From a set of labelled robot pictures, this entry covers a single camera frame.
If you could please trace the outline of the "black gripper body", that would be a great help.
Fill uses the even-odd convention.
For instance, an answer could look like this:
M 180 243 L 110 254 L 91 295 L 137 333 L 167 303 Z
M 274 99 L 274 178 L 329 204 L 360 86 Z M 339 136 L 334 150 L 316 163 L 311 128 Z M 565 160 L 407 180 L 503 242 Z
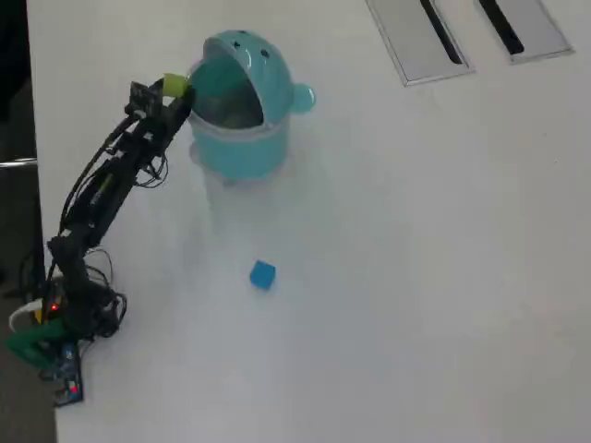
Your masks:
M 149 113 L 147 109 L 138 108 L 131 115 L 138 118 L 131 132 L 132 140 L 150 150 L 166 150 L 185 123 L 185 102 L 173 99 L 158 112 Z

